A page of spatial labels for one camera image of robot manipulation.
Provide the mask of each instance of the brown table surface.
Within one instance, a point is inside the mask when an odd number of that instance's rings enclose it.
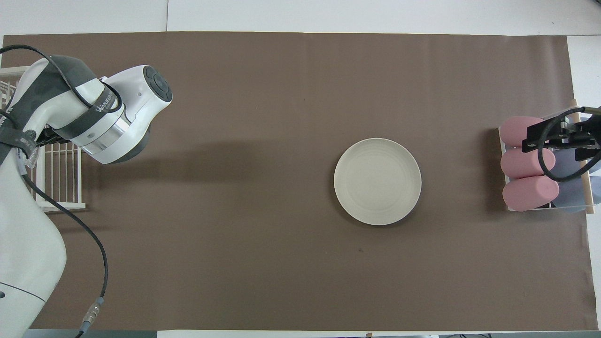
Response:
[[[150,64],[173,103],[137,158],[86,157],[78,215],[110,263],[96,329],[596,329],[585,215],[504,210],[496,128],[573,97],[565,37],[160,32],[13,35],[99,76]],[[31,64],[30,52],[3,56]],[[385,227],[348,216],[340,155],[370,137],[423,190]],[[102,280],[52,215],[66,270],[34,324],[79,325]]]

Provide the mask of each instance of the round plate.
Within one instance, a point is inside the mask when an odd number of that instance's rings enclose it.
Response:
[[[342,207],[374,226],[394,223],[415,207],[421,173],[413,156],[384,138],[355,143],[338,160],[334,190]]]

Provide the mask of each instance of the white wire rack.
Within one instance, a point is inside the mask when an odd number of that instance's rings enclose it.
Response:
[[[28,67],[0,69],[0,108],[5,108]],[[5,117],[0,116],[0,125]],[[83,209],[81,181],[81,149],[73,143],[50,144],[38,148],[36,166],[28,169],[35,185],[67,209]],[[49,202],[31,191],[45,212],[57,211]]]

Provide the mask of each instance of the white robotic arm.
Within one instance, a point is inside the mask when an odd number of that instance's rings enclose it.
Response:
[[[58,230],[20,176],[16,148],[29,156],[36,142],[50,143],[56,133],[103,164],[123,162],[144,148],[150,122],[172,100],[150,66],[97,79],[81,60],[51,58],[75,91],[41,59],[23,74],[7,109],[11,119],[0,117],[0,336],[6,338],[23,336],[66,262]]]

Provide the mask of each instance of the black strap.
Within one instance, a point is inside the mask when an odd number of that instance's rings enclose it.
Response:
[[[0,127],[0,143],[23,150],[27,158],[35,150],[35,140],[26,133],[9,127]]]
[[[70,140],[81,135],[103,118],[111,110],[113,103],[117,99],[117,95],[113,93],[110,86],[107,84],[104,85],[105,89],[90,109],[71,123],[54,131],[65,140]]]

